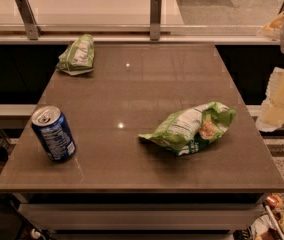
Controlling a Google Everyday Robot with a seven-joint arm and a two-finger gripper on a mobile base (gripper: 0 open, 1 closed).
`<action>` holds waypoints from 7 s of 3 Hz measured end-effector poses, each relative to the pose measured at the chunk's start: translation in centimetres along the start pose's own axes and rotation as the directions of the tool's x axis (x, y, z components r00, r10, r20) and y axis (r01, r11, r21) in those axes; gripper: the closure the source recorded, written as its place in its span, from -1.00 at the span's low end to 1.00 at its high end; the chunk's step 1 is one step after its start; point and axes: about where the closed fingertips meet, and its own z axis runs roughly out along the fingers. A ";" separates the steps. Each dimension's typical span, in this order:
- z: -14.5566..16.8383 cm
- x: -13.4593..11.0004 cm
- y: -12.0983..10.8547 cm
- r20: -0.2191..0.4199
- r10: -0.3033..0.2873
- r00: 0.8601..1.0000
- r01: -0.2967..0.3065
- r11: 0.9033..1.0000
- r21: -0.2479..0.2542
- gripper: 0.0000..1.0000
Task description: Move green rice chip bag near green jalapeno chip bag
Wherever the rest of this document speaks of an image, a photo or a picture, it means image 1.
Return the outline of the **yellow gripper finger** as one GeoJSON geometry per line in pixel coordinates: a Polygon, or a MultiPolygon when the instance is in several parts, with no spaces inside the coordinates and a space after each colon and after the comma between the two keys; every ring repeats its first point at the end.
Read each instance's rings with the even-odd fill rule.
{"type": "Polygon", "coordinates": [[[284,11],[279,13],[271,22],[262,26],[257,31],[257,35],[270,39],[279,39],[283,21],[284,21],[284,11]]]}
{"type": "Polygon", "coordinates": [[[273,132],[284,125],[284,69],[275,67],[270,75],[266,99],[261,103],[261,114],[256,127],[263,132],[273,132]]]}

